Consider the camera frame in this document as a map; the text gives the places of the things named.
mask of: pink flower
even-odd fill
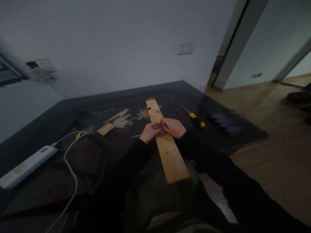
[[[147,118],[149,116],[149,111],[147,109],[147,110],[140,112],[140,114],[142,115],[143,118]]]

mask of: white cable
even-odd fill
[[[81,135],[81,136],[79,137],[79,139],[88,134],[88,132],[84,132],[84,133],[85,133],[85,134]],[[76,195],[76,193],[77,193],[77,189],[78,189],[78,180],[77,180],[77,177],[75,176],[74,172],[72,171],[70,164],[68,163],[68,161],[67,161],[67,159],[66,159],[66,154],[67,154],[67,152],[69,151],[69,149],[72,147],[72,145],[73,145],[75,142],[76,142],[76,139],[72,142],[72,144],[68,147],[68,149],[66,150],[66,152],[65,152],[65,154],[64,154],[65,163],[67,164],[67,166],[68,166],[68,168],[69,168],[69,170],[70,170],[72,176],[73,176],[74,179],[75,179],[75,192],[74,192],[72,198],[70,199],[70,201],[68,202],[68,204],[66,205],[65,209],[64,209],[63,212],[61,213],[61,215],[56,219],[56,221],[52,224],[52,226],[50,226],[50,228],[49,228],[45,233],[48,233],[48,232],[53,228],[53,226],[55,226],[55,224],[58,222],[58,220],[61,219],[61,217],[62,217],[62,216],[64,215],[64,213],[66,212],[66,210],[68,209],[70,203],[72,202],[72,200],[74,199],[74,197],[75,197],[75,195]]]
[[[80,133],[80,132],[88,134],[88,132],[85,132],[85,131],[76,131],[76,132],[73,132],[73,133]],[[57,145],[61,140],[63,140],[65,137],[63,137],[62,139],[58,140],[57,142],[54,142],[51,146],[53,146],[53,147],[56,146],[56,145]]]

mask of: window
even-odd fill
[[[28,79],[0,54],[0,87]]]

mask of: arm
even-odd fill
[[[149,159],[148,142],[161,133],[158,123],[147,124],[137,139],[113,170],[99,184],[78,215],[71,232],[113,231],[120,226],[125,195],[138,171]]]
[[[182,133],[176,134],[181,127]],[[304,232],[309,230],[306,225],[272,200],[260,184],[235,166],[229,157],[209,148],[204,141],[186,131],[182,125],[178,125],[176,130],[173,125],[165,130],[170,134],[176,134],[175,136],[180,138],[182,145],[195,162],[223,187],[228,205],[242,228],[249,231],[277,229]]]

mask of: electrical outlet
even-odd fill
[[[38,59],[35,60],[35,62],[43,71],[46,71],[48,73],[56,72],[55,67],[47,59]]]
[[[194,52],[194,42],[187,42],[187,52],[186,53],[193,53]]]
[[[185,54],[187,51],[187,43],[179,43],[177,46],[177,54]]]
[[[39,79],[42,81],[45,81],[52,77],[48,72],[44,71],[40,67],[34,68],[30,70],[28,73],[32,75],[33,77],[35,77],[36,79]]]
[[[177,46],[177,54],[187,54],[193,53],[194,51],[194,43],[193,42],[185,42],[179,43]]]
[[[252,75],[252,78],[258,78],[262,75],[263,73],[256,73]]]

